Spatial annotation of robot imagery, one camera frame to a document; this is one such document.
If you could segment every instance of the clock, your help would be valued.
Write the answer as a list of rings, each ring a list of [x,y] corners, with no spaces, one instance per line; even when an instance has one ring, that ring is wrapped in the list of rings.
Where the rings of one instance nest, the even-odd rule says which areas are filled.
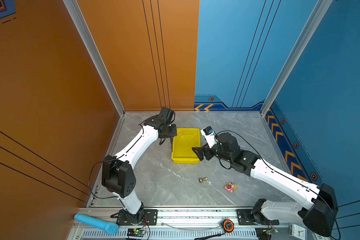
[[[306,240],[307,228],[296,223],[291,223],[289,224],[289,235],[300,240]]]

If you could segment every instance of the orange tape measure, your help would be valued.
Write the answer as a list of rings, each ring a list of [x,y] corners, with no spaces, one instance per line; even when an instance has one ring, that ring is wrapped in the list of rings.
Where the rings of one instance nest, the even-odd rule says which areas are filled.
[[[220,225],[223,227],[223,230],[225,232],[232,232],[233,231],[233,222],[226,218],[224,221],[220,223]]]

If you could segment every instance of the yellow plastic bin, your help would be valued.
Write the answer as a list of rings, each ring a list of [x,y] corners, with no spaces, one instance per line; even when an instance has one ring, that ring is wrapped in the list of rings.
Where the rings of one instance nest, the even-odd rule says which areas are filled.
[[[172,160],[174,163],[199,163],[192,147],[200,147],[200,130],[197,128],[178,128],[173,138]]]

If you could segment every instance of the pink figurine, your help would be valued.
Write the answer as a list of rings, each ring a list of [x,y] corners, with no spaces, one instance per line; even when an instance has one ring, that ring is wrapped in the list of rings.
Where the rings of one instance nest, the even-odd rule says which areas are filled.
[[[236,185],[233,182],[227,182],[227,185],[224,187],[228,192],[233,192],[233,189],[237,189]]]

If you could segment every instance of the clock face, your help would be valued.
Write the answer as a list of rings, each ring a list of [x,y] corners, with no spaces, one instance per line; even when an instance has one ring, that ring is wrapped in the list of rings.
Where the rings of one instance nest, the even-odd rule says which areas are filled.
[[[297,224],[292,224],[291,225],[291,235],[293,237],[298,238],[298,239],[305,240],[306,228],[302,227],[302,226],[299,226]]]

